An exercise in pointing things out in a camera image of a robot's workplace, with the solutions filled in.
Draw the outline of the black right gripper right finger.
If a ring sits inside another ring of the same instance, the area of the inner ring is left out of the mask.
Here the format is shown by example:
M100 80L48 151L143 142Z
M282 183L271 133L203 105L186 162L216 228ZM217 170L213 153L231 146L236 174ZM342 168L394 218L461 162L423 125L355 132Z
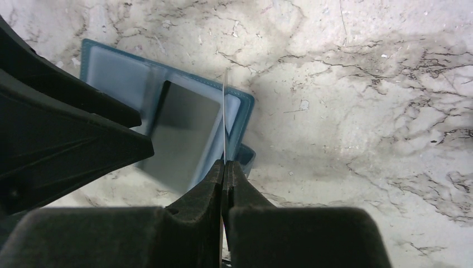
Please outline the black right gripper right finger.
M390 267L372 217L354 207L273 205L236 161L225 164L221 211L234 267Z

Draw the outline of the blue card holder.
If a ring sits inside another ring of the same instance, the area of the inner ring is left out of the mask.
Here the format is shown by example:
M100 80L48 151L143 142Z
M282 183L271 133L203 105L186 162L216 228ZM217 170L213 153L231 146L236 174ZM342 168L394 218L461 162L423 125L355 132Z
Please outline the blue card holder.
M221 102L221 121L202 172L191 188L218 159L238 161L245 174L250 173L255 152L242 143L255 102L250 94L89 39L82 43L80 79L137 110L142 123L135 131L149 138L165 81L210 95Z

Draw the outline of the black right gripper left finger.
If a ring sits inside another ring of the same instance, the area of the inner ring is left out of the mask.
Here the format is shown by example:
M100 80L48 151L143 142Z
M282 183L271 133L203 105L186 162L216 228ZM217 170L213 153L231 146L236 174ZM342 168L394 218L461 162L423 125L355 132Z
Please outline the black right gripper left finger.
M225 164L167 207L42 208L16 225L2 267L220 267Z

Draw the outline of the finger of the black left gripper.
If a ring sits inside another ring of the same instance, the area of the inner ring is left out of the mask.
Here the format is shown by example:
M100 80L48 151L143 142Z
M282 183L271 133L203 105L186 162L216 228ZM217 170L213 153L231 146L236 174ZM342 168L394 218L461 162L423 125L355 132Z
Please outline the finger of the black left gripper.
M128 128L140 126L140 113L60 69L22 40L1 18L1 69L49 97Z
M1 214L31 210L154 154L149 137L1 72Z

